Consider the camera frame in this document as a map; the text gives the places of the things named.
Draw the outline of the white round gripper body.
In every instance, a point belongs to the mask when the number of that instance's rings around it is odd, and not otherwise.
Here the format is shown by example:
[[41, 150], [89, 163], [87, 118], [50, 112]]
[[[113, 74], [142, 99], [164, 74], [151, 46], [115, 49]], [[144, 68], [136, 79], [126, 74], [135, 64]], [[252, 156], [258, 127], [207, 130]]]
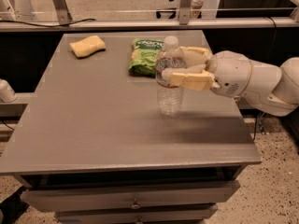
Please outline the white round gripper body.
[[214, 93], [235, 97], [241, 94], [249, 82], [251, 63], [243, 54], [225, 50], [210, 58], [207, 71], [214, 75], [211, 88]]

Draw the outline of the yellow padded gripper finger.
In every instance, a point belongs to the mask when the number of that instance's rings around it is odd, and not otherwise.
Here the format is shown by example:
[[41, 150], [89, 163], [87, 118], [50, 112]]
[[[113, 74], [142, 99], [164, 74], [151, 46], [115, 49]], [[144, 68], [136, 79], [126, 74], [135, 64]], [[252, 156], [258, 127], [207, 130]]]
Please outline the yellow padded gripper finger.
[[215, 76], [205, 70], [204, 64], [188, 68], [165, 68], [162, 78], [167, 83], [192, 91], [209, 90], [215, 81]]
[[202, 47], [180, 47], [184, 53], [186, 65], [188, 67], [198, 64], [205, 64], [212, 56], [212, 53], [207, 48]]

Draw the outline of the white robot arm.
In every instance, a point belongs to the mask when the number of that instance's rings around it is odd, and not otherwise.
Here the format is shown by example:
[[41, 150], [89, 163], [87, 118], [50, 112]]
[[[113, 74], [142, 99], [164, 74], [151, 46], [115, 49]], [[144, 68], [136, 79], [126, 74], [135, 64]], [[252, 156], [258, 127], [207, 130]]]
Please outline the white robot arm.
[[299, 106], [299, 58], [280, 66], [254, 61], [241, 53], [221, 51], [201, 63], [193, 52], [185, 68], [166, 68], [162, 78], [192, 91], [210, 90], [217, 95], [243, 98], [252, 107], [283, 117]]

